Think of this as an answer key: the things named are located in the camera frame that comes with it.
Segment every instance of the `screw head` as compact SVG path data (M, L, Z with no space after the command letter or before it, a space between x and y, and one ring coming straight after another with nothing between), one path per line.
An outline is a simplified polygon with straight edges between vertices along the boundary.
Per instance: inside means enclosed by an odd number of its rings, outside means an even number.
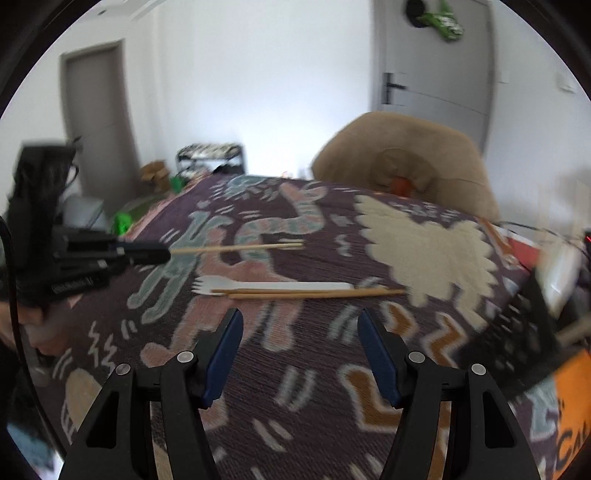
M408 359L415 364L422 364L425 361L425 356L421 352L410 352Z
M188 362L190 362L191 360L193 360L193 352L180 352L177 355L177 360L179 362L181 362L182 364L186 364Z
M484 368L484 365L474 364L474 365L472 365L472 371L476 375L484 375L486 373L486 368Z
M117 373L117 375L125 375L128 374L130 370L131 367L129 364L120 364L117 365L117 368L115 368L115 373Z

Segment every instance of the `fork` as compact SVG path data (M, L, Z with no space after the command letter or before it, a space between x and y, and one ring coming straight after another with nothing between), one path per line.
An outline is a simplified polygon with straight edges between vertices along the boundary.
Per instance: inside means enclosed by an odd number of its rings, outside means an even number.
M193 293L199 295L220 296L224 293L214 293L212 290L350 290L351 283L326 281L292 281L292 282L250 282L235 281L220 275L203 275L193 283Z

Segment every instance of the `hand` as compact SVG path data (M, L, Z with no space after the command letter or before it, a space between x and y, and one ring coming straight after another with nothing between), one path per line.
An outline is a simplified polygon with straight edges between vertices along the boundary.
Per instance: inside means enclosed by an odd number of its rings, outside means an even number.
M43 355L60 356L68 346L67 329L59 321L61 309L50 309L48 317L39 308L18 306L18 323L26 325L29 341ZM0 301L0 340L13 350L16 348L12 334L10 309L7 302Z

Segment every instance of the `door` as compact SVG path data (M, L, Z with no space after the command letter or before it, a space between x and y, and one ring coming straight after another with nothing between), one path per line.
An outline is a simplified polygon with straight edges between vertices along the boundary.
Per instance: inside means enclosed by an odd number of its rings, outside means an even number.
M382 109L459 130L482 150L492 97L493 40L486 0L448 0L464 35L447 42L434 28L415 28L407 0L385 0L385 69L389 102ZM427 11L439 0L426 0Z
M105 201L112 215L140 194L139 166L127 115L121 45L65 60L65 110L82 193Z

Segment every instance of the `brown chair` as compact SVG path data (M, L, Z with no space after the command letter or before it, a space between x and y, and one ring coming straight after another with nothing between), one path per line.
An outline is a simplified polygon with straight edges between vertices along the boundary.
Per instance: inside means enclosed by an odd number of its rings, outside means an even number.
M471 140L411 116L360 116L321 150L312 172L316 180L410 196L499 220L484 162Z

